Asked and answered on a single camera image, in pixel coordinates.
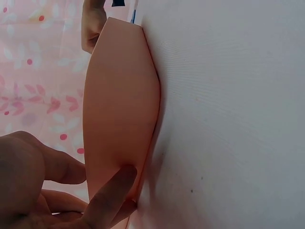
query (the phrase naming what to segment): finger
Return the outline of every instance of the finger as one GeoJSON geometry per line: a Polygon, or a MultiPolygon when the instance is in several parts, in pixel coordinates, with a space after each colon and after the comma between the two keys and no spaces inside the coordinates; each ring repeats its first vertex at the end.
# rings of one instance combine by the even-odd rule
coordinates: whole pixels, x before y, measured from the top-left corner
{"type": "Polygon", "coordinates": [[[89,203],[82,221],[90,228],[108,228],[137,176],[133,166],[121,168],[89,203]]]}
{"type": "Polygon", "coordinates": [[[39,195],[36,206],[32,211],[37,214],[51,214],[46,198],[42,194],[39,195]]]}
{"type": "Polygon", "coordinates": [[[43,156],[44,161],[44,179],[52,180],[62,184],[80,184],[86,180],[85,165],[69,156],[68,154],[45,146],[33,135],[18,131],[12,134],[25,143],[30,148],[34,147],[37,152],[43,156]]]}
{"type": "Polygon", "coordinates": [[[135,210],[137,209],[137,204],[132,200],[127,200],[123,203],[122,207],[120,208],[118,214],[114,217],[110,224],[110,228],[117,225],[123,219],[129,217],[135,210]]]}
{"type": "Polygon", "coordinates": [[[82,217],[80,212],[63,212],[53,215],[55,218],[59,219],[61,222],[72,222],[82,217]]]}
{"type": "Polygon", "coordinates": [[[82,213],[88,205],[86,202],[65,192],[43,189],[41,194],[44,196],[51,213],[67,211],[82,213]]]}

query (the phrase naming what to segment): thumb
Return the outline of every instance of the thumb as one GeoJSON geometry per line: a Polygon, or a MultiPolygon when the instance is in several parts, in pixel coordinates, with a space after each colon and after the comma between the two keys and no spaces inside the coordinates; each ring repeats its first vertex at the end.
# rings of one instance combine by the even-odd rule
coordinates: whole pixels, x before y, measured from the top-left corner
{"type": "Polygon", "coordinates": [[[90,20],[88,22],[89,23],[88,29],[92,33],[100,34],[106,21],[107,21],[107,15],[104,10],[93,9],[91,11],[90,20]]]}

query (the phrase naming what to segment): pink floral fabric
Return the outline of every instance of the pink floral fabric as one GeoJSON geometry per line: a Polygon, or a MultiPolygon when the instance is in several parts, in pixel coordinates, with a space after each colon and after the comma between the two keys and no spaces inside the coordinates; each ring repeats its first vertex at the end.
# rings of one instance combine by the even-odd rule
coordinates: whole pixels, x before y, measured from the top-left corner
{"type": "MultiPolygon", "coordinates": [[[[81,50],[83,0],[0,0],[0,135],[24,130],[84,162],[82,97],[90,55],[81,50]]],[[[130,19],[130,3],[108,15],[130,19]]],[[[45,188],[88,200],[86,184],[45,188]]]]}

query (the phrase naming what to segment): human hand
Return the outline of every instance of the human hand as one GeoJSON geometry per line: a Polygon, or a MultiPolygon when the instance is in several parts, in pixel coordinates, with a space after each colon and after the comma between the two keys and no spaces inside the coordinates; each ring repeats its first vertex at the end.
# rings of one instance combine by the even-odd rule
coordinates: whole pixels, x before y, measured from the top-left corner
{"type": "Polygon", "coordinates": [[[2,136],[0,228],[109,229],[135,211],[136,204],[125,198],[136,175],[133,166],[123,167],[87,205],[70,194],[41,189],[44,180],[84,182],[84,164],[29,133],[2,136]]]}
{"type": "Polygon", "coordinates": [[[81,18],[81,47],[92,54],[106,23],[105,0],[85,0],[81,18]]]}

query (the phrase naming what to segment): red dot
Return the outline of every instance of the red dot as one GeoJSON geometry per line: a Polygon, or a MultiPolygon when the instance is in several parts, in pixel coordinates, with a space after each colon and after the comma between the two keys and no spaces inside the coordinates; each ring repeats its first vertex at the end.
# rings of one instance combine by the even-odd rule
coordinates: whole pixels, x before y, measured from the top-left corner
{"type": "Polygon", "coordinates": [[[84,153],[85,153],[84,148],[78,148],[78,149],[77,149],[77,153],[79,153],[79,154],[84,154],[84,153]]]}
{"type": "Polygon", "coordinates": [[[39,17],[39,21],[43,21],[43,20],[44,20],[44,16],[41,15],[41,16],[39,17]]]}
{"type": "Polygon", "coordinates": [[[28,65],[32,65],[33,60],[32,60],[32,59],[28,59],[28,60],[27,60],[27,63],[28,63],[28,65]]]}
{"type": "Polygon", "coordinates": [[[67,136],[66,134],[62,134],[62,135],[60,136],[61,140],[66,140],[67,137],[68,137],[68,136],[67,136]]]}

